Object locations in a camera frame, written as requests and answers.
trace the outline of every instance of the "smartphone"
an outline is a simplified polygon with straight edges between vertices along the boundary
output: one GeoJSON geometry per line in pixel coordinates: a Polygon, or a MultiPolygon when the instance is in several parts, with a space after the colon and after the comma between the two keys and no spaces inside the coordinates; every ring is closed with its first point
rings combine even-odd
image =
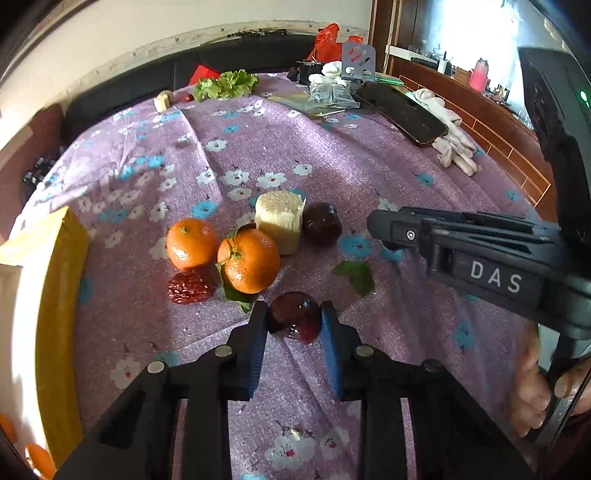
{"type": "Polygon", "coordinates": [[[419,103],[385,83],[365,83],[355,92],[357,101],[371,105],[415,145],[427,147],[448,133],[447,125],[419,103]]]}

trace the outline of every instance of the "white cloth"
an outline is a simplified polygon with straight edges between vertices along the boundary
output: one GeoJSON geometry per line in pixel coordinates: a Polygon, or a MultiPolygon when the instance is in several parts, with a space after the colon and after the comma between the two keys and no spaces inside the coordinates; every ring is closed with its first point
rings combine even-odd
{"type": "Polygon", "coordinates": [[[413,93],[413,98],[447,125],[449,133],[445,137],[436,139],[432,145],[441,154],[441,164],[447,168],[454,162],[469,177],[480,170],[472,160],[472,156],[478,149],[460,128],[462,118],[456,112],[445,108],[443,99],[436,97],[431,90],[426,88],[417,90],[413,93]]]}

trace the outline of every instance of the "screw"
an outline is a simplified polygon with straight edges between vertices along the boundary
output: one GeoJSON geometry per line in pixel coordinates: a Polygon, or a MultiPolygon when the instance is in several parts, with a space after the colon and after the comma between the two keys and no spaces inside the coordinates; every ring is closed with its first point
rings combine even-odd
{"type": "Polygon", "coordinates": [[[443,369],[443,365],[437,360],[425,360],[423,366],[425,367],[425,370],[430,373],[437,373],[443,369]]]}
{"type": "Polygon", "coordinates": [[[220,345],[216,348],[215,354],[220,358],[230,356],[232,354],[232,347],[229,345],[220,345]]]}
{"type": "Polygon", "coordinates": [[[159,374],[162,370],[164,370],[164,363],[161,362],[160,360],[156,360],[154,362],[151,362],[148,365],[148,373],[159,374]]]}
{"type": "Polygon", "coordinates": [[[359,345],[355,349],[355,353],[359,356],[372,356],[374,354],[374,347],[371,345],[359,345]]]}

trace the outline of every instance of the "purple floral tablecloth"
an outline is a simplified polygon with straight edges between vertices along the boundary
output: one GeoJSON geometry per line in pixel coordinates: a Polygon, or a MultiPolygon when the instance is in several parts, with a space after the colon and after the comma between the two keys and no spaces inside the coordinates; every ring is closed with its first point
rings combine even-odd
{"type": "MultiPolygon", "coordinates": [[[[331,249],[303,244],[283,258],[261,298],[301,290],[332,300],[364,342],[403,362],[441,360],[489,414],[501,415],[522,320],[430,280],[416,251],[391,252],[371,239],[366,218],[399,206],[536,218],[531,205],[481,151],[482,171],[468,178],[455,166],[443,169],[437,151],[413,146],[375,113],[312,121],[266,99],[299,85],[284,74],[259,78],[245,98],[178,103],[161,115],[147,100],[100,122],[68,148],[25,207],[22,218],[32,222],[69,205],[92,238],[75,331],[84,428],[153,359],[193,361],[248,319],[221,289],[205,303],[167,301],[176,273],[168,227],[193,216],[230,233],[253,220],[259,194],[277,188],[334,203],[344,233],[331,249]],[[372,294],[360,298],[331,273],[345,259],[369,261],[372,294]]],[[[269,336],[253,399],[229,406],[234,478],[355,478],[360,412],[359,403],[332,395],[318,341],[269,336]]]]}

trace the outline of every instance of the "red date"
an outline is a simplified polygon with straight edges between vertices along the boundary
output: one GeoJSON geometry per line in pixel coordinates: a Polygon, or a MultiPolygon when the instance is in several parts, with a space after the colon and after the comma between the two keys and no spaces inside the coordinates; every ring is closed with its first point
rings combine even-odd
{"type": "Polygon", "coordinates": [[[188,268],[168,281],[168,299],[180,305],[198,303],[213,297],[216,289],[216,277],[211,268],[188,268]]]}

